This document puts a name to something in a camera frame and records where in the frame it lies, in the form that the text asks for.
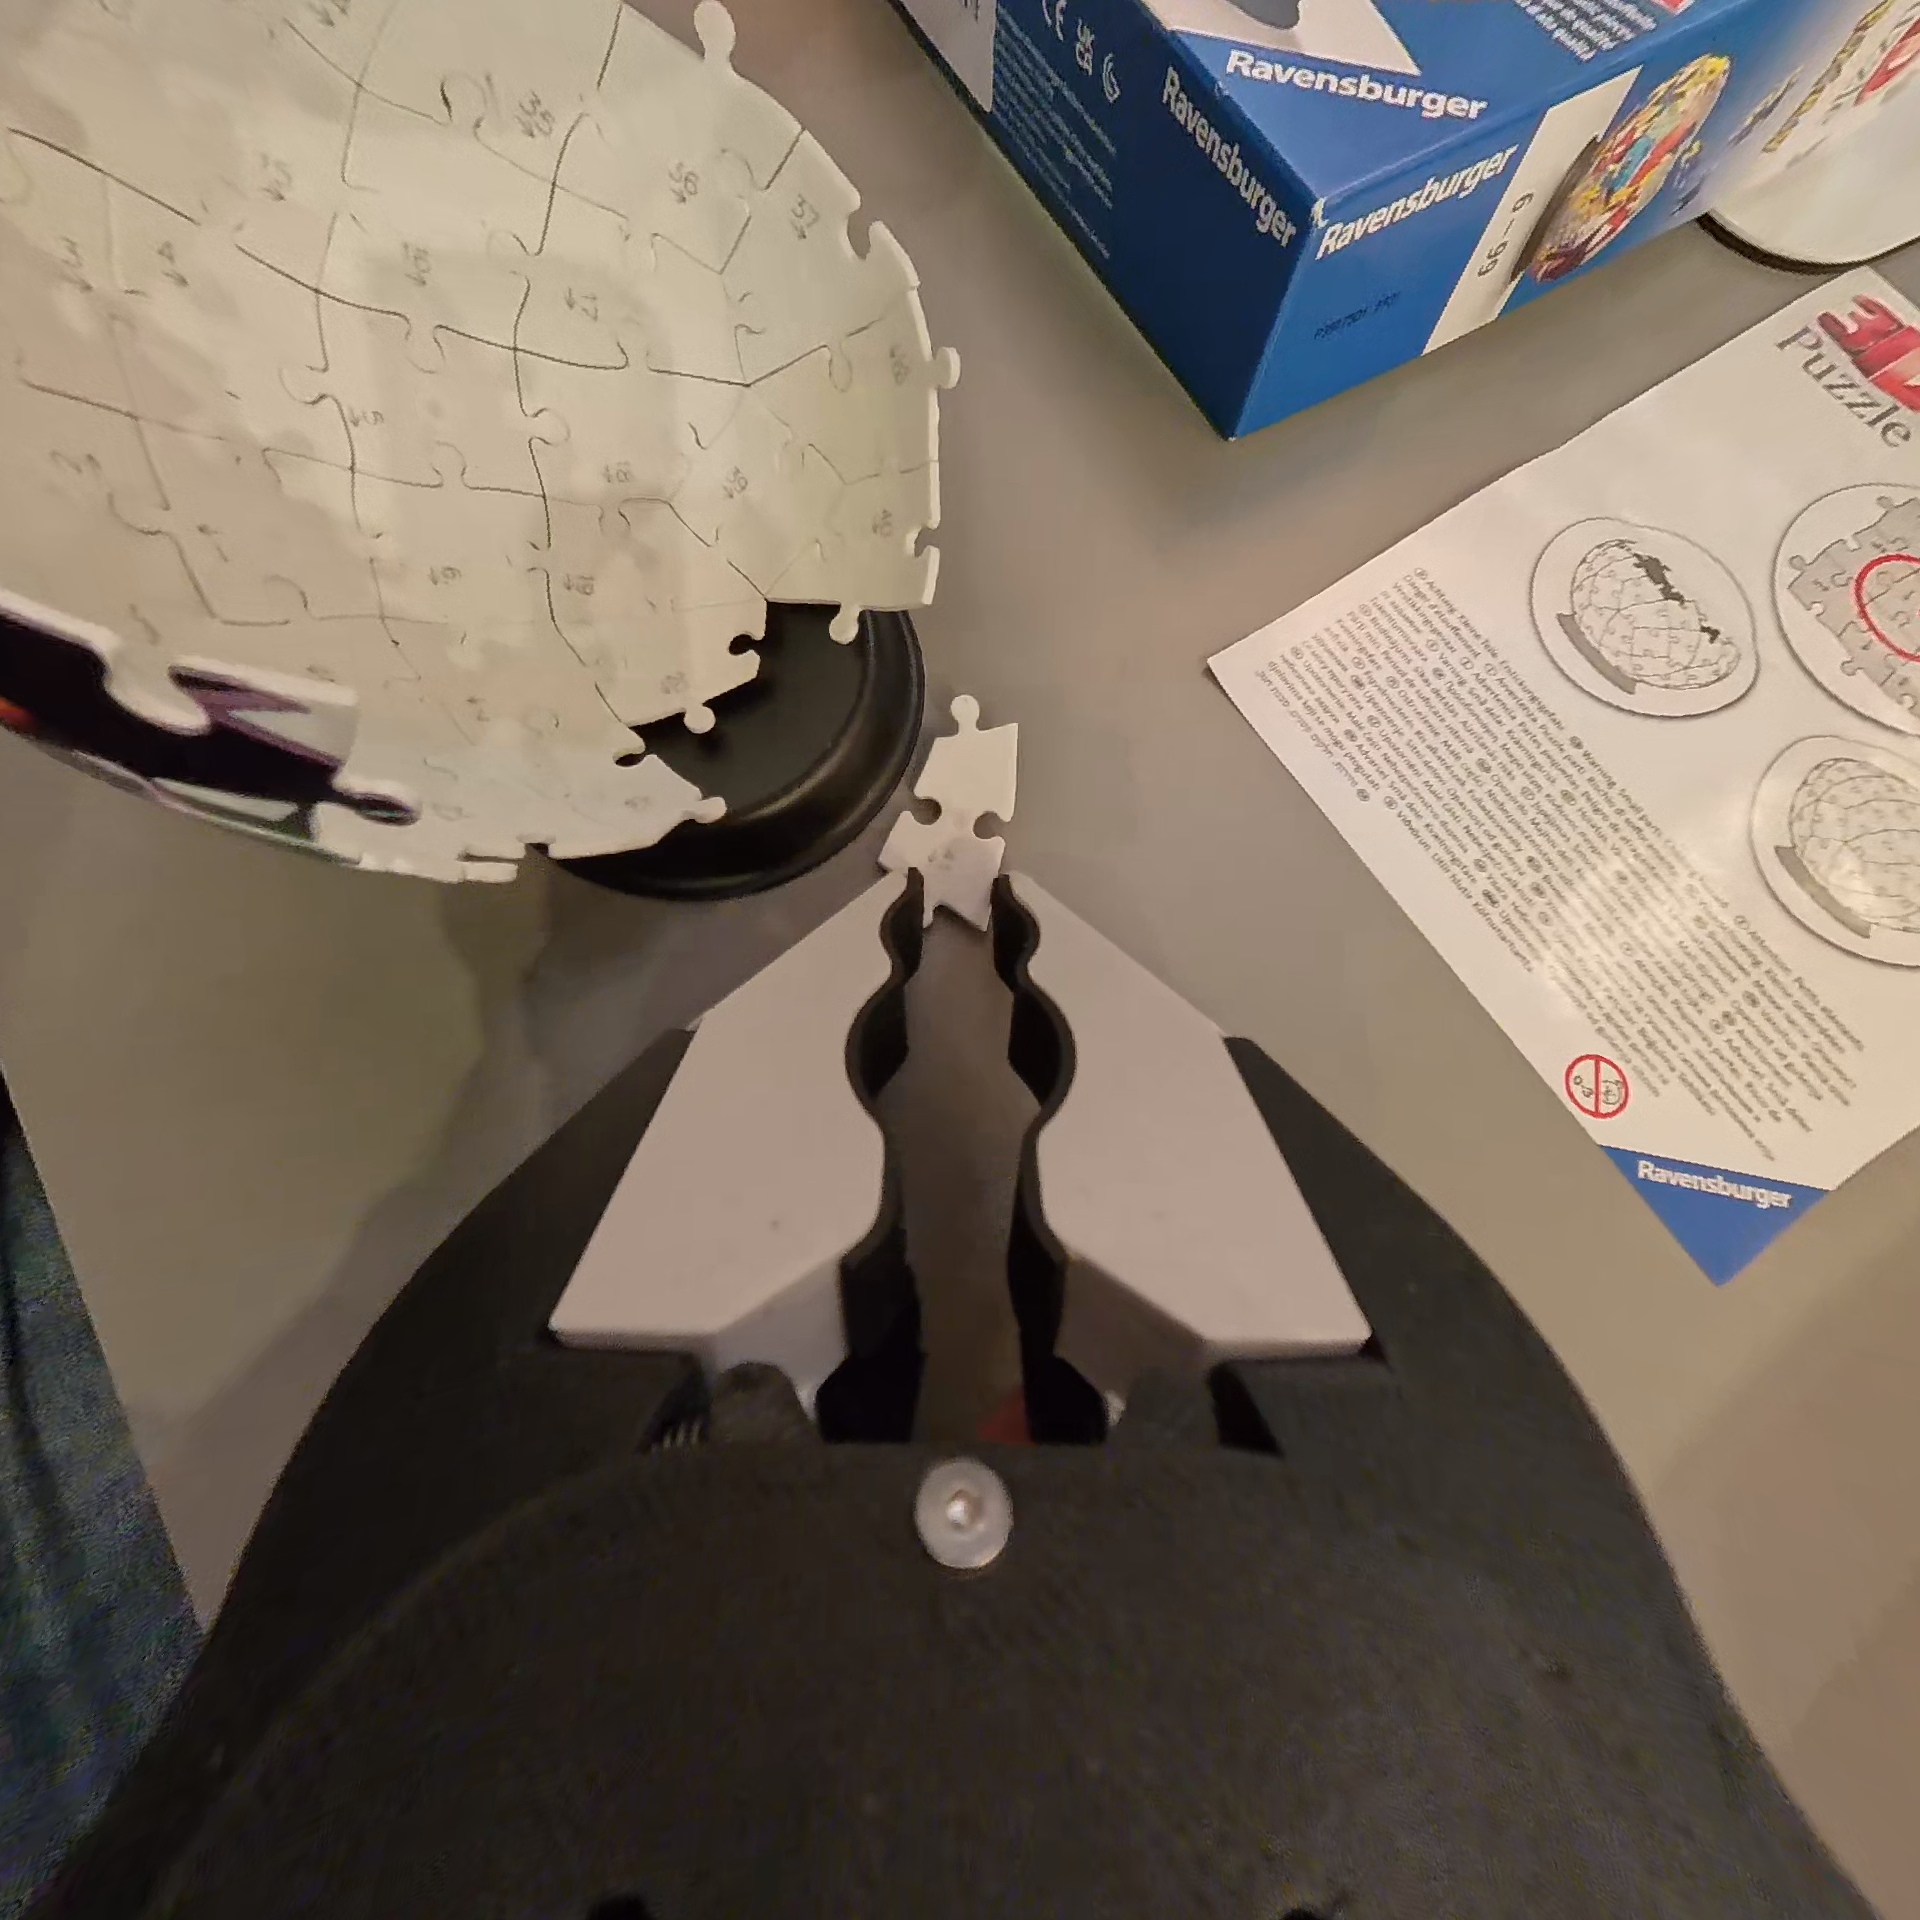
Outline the partly built puzzle ball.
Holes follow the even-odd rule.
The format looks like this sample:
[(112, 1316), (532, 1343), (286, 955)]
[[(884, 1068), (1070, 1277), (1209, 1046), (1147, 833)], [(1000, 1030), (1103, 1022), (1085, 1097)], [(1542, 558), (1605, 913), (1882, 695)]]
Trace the partly built puzzle ball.
[(5, 732), (442, 883), (720, 823), (637, 730), (936, 589), (854, 215), (725, 4), (5, 4)]

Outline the single white-backed puzzle piece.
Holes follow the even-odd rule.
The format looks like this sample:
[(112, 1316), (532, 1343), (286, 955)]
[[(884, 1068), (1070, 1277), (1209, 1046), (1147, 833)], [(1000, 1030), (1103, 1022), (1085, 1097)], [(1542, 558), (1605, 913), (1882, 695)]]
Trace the single white-backed puzzle piece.
[(884, 872), (922, 872), (924, 925), (948, 910), (975, 931), (990, 930), (1001, 837), (984, 837), (981, 823), (1007, 827), (1018, 810), (1018, 740), (1013, 722), (981, 726), (975, 695), (951, 702), (951, 730), (933, 740), (914, 786), (914, 801), (933, 804), (936, 818), (899, 810), (878, 850)]

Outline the black round ball stand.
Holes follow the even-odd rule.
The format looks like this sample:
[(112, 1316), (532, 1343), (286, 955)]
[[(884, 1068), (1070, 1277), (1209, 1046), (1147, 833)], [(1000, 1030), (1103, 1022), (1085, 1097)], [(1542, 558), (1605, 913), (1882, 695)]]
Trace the black round ball stand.
[(894, 796), (924, 722), (924, 657), (905, 613), (862, 613), (832, 641), (829, 608), (771, 603), (758, 670), (716, 704), (716, 726), (637, 730), (646, 751), (725, 801), (641, 850), (560, 859), (591, 883), (641, 901), (742, 901), (843, 850)]

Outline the blue fabric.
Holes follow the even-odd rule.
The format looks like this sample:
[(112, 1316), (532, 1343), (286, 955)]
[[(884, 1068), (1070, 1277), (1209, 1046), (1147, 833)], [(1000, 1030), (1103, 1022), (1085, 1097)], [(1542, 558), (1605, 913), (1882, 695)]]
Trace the blue fabric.
[(153, 1738), (200, 1622), (5, 1096), (5, 1915)]

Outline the white puzzle half shell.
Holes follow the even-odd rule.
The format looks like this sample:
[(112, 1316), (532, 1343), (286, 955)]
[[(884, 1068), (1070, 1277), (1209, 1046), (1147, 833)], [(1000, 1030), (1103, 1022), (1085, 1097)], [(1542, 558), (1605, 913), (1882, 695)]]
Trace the white puzzle half shell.
[(1871, 267), (1916, 245), (1916, 186), (1780, 177), (1729, 194), (1702, 230), (1785, 272)]

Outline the blue puzzle box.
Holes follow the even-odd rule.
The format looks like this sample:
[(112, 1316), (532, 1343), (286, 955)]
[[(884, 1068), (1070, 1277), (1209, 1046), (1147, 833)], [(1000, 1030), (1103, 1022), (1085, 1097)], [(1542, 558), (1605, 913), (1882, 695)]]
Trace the blue puzzle box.
[(1916, 4), (894, 4), (1223, 439), (1916, 106)]

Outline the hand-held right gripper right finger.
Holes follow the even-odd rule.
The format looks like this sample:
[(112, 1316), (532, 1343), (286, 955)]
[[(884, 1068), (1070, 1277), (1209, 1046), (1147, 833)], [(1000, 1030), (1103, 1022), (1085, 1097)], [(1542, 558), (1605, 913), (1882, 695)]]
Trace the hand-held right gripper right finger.
[(1010, 1302), (1029, 1425), (1113, 1425), (1147, 1378), (1370, 1343), (1223, 1030), (1040, 880), (990, 883), (1022, 1138)]

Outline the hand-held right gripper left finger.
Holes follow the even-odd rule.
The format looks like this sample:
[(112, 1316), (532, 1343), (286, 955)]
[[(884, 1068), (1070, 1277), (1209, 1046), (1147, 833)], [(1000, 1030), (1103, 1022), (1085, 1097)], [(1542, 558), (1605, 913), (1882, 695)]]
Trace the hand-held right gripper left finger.
[(903, 1064), (924, 883), (870, 883), (709, 1005), (549, 1316), (591, 1353), (773, 1367), (803, 1415), (914, 1308), (878, 1091)]

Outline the white instruction sheet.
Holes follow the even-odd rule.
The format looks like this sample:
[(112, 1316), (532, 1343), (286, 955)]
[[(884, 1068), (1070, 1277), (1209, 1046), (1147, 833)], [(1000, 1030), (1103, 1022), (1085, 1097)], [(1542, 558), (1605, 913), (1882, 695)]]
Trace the white instruction sheet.
[(1916, 300), (1879, 272), (1209, 670), (1706, 1280), (1916, 1134)]

